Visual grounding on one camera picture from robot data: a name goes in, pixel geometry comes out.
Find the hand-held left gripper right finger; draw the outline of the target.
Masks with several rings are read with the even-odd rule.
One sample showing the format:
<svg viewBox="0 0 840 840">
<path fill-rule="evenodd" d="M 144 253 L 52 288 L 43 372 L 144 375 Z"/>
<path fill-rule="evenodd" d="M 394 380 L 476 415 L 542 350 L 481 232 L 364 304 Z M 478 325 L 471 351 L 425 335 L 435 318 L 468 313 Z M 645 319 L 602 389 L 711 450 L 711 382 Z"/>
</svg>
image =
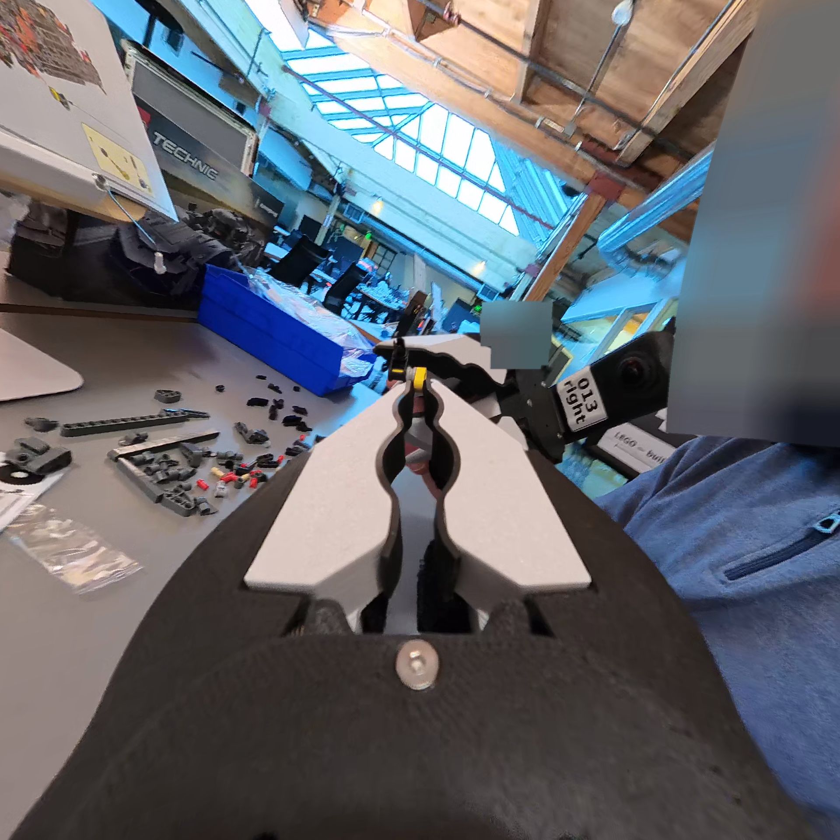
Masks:
<svg viewBox="0 0 840 840">
<path fill-rule="evenodd" d="M 441 381 L 425 382 L 423 400 L 443 591 L 505 602 L 588 587 L 516 422 L 494 422 Z"/>
</svg>

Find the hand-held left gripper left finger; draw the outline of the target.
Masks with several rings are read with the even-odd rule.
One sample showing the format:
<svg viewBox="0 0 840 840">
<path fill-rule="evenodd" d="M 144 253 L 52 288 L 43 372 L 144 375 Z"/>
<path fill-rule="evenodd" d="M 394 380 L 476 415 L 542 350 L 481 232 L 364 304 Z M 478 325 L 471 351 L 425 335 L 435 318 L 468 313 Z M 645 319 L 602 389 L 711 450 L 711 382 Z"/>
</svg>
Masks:
<svg viewBox="0 0 840 840">
<path fill-rule="evenodd" d="M 394 586 L 402 539 L 403 388 L 314 446 L 245 573 L 250 590 L 372 601 Z"/>
</svg>

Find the small black yellow lego assembly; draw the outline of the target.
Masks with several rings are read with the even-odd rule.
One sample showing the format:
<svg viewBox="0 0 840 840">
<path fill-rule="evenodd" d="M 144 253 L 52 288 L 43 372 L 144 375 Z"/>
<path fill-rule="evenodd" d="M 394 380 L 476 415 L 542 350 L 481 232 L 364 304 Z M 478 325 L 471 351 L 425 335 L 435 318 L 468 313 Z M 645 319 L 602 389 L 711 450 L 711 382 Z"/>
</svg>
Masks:
<svg viewBox="0 0 840 840">
<path fill-rule="evenodd" d="M 408 384 L 414 396 L 424 392 L 427 368 L 411 366 L 408 357 L 409 348 L 403 338 L 395 337 L 392 341 L 392 353 L 387 365 L 385 389 L 389 392 L 398 385 Z"/>
</svg>

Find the dark grey lego connectors cluster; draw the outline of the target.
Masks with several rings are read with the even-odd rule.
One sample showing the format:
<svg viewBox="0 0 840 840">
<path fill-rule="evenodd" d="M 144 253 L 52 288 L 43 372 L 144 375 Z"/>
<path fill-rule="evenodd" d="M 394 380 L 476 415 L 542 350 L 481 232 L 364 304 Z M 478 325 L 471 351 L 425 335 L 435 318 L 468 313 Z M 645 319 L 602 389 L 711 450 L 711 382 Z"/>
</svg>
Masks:
<svg viewBox="0 0 840 840">
<path fill-rule="evenodd" d="M 193 494 L 196 468 L 170 456 L 166 447 L 114 449 L 108 458 L 117 471 L 149 501 L 181 518 L 210 517 L 217 508 Z"/>
</svg>

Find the long dark lego beam with holes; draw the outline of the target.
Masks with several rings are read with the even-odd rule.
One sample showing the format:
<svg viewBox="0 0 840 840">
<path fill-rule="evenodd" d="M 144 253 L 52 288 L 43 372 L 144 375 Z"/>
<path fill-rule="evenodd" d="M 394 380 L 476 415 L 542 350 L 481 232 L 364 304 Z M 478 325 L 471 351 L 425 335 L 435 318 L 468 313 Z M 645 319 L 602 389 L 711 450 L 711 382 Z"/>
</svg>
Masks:
<svg viewBox="0 0 840 840">
<path fill-rule="evenodd" d="M 63 438 L 84 437 L 94 434 L 111 434 L 134 429 L 144 429 L 170 425 L 179 422 L 184 417 L 181 411 L 159 412 L 138 416 L 95 419 L 74 423 L 63 423 L 59 426 L 59 435 Z"/>
</svg>

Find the lego sticker sheet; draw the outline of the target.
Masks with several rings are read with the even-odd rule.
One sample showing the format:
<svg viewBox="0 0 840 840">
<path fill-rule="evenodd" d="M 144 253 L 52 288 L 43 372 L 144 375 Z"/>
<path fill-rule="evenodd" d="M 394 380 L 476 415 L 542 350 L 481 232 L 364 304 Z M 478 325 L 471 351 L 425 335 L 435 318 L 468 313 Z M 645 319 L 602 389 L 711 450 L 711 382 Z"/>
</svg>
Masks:
<svg viewBox="0 0 840 840">
<path fill-rule="evenodd" d="M 35 504 L 65 474 L 67 468 L 49 476 L 34 476 L 5 464 L 1 467 L 1 532 Z"/>
</svg>

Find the open lego instruction booklet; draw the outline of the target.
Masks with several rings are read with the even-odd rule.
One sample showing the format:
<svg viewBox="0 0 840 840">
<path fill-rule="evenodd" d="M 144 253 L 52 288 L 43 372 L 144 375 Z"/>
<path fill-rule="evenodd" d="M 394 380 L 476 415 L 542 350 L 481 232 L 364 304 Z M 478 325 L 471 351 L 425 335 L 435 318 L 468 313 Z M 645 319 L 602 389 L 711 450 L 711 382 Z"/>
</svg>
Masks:
<svg viewBox="0 0 840 840">
<path fill-rule="evenodd" d="M 106 18 L 86 1 L 1 2 L 1 183 L 175 209 Z"/>
</svg>

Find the person's right hand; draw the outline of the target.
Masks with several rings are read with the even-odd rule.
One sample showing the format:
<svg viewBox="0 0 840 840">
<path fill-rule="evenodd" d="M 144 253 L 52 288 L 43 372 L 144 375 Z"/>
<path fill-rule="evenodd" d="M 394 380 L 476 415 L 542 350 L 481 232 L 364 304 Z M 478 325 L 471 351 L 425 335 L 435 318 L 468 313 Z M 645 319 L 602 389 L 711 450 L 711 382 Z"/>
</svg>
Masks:
<svg viewBox="0 0 840 840">
<path fill-rule="evenodd" d="M 412 444 L 406 444 L 406 468 L 409 469 L 415 476 L 419 476 L 431 493 L 436 494 L 438 492 L 438 488 L 434 478 L 431 476 L 429 461 L 430 454 L 427 450 Z"/>
</svg>

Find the clear plastic bags bundle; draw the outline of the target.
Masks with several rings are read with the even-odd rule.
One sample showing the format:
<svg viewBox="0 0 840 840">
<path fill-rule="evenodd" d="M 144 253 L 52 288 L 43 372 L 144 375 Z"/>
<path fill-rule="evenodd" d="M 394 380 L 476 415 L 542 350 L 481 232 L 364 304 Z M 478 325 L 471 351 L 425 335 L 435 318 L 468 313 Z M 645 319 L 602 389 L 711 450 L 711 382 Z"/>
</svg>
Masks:
<svg viewBox="0 0 840 840">
<path fill-rule="evenodd" d="M 360 382 L 369 378 L 376 359 L 373 342 L 350 321 L 326 309 L 318 299 L 300 288 L 275 279 L 264 269 L 246 268 L 245 275 L 251 291 L 341 349 L 341 376 Z"/>
</svg>

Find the blue plastic bin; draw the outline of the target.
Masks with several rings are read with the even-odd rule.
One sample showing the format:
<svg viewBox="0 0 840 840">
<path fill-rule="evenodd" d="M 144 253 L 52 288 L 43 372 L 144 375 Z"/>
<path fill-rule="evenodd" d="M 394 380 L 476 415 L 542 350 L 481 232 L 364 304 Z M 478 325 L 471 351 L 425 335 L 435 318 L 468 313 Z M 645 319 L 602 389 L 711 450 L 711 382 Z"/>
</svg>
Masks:
<svg viewBox="0 0 840 840">
<path fill-rule="evenodd" d="M 197 320 L 317 396 L 361 382 L 340 375 L 340 347 L 251 291 L 245 274 L 207 267 Z"/>
</svg>

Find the small clear empty bag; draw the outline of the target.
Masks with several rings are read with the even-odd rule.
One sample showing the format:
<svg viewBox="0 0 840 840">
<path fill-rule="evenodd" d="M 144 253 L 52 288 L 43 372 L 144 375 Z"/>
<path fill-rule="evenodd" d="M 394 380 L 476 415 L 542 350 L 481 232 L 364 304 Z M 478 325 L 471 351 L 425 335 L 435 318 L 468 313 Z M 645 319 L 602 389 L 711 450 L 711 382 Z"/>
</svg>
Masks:
<svg viewBox="0 0 840 840">
<path fill-rule="evenodd" d="M 5 533 L 31 560 L 79 595 L 124 581 L 143 568 L 88 526 L 42 503 L 24 509 Z"/>
</svg>

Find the person's blue sweater torso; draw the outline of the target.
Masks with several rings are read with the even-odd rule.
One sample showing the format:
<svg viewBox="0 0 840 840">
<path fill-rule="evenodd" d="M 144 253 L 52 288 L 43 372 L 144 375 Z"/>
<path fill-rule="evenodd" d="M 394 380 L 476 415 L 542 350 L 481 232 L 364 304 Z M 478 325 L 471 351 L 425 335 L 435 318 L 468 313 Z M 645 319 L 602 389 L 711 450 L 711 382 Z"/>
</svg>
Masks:
<svg viewBox="0 0 840 840">
<path fill-rule="evenodd" d="M 838 448 L 697 437 L 595 503 L 693 616 L 788 795 L 838 838 Z"/>
</svg>

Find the wooden book stand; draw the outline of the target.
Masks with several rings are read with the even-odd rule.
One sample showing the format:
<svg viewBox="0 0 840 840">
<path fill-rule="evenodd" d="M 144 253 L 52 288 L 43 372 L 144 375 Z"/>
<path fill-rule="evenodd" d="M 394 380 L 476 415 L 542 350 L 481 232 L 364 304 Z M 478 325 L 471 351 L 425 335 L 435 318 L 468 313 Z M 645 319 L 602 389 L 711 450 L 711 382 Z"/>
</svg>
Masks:
<svg viewBox="0 0 840 840">
<path fill-rule="evenodd" d="M 105 192 L 97 192 L 92 201 L 66 196 L 55 191 L 26 191 L 2 185 L 1 192 L 7 196 L 20 196 L 22 201 L 38 202 L 51 207 L 62 207 L 75 213 L 95 217 L 109 223 L 140 221 L 149 208 L 129 198 L 118 196 L 116 200 Z"/>
</svg>

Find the wooden support post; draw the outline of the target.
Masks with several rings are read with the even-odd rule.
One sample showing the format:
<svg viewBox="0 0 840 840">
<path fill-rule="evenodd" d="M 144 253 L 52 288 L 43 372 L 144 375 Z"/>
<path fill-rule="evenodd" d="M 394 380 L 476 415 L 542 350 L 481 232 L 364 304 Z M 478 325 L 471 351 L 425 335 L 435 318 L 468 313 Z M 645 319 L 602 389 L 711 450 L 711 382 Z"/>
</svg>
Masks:
<svg viewBox="0 0 840 840">
<path fill-rule="evenodd" d="M 560 226 L 561 235 L 549 250 L 549 255 L 539 273 L 523 294 L 524 301 L 542 301 L 569 262 L 574 250 L 607 204 L 607 198 L 598 192 L 578 195 L 576 203 Z"/>
</svg>

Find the dark grey lego axle bracket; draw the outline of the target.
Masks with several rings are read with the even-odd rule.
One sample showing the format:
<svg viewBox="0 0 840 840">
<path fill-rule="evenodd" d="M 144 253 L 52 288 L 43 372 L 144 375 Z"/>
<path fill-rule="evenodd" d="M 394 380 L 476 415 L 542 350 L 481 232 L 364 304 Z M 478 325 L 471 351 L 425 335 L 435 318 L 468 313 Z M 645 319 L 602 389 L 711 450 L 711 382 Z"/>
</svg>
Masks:
<svg viewBox="0 0 840 840">
<path fill-rule="evenodd" d="M 53 446 L 38 437 L 20 437 L 2 455 L 2 464 L 13 473 L 40 479 L 69 467 L 72 454 L 68 448 Z"/>
</svg>

